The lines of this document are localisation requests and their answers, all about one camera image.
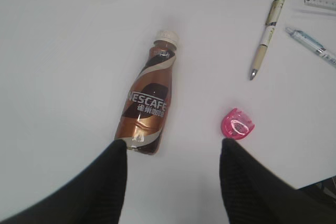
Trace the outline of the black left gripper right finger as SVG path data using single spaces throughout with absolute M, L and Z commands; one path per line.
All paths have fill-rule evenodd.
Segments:
M 229 223 L 335 223 L 335 208 L 295 190 L 225 138 L 219 159 L 220 188 Z

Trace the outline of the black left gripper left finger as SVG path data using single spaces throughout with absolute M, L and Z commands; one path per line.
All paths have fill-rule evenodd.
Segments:
M 86 169 L 3 223 L 118 223 L 127 185 L 127 146 L 113 141 Z

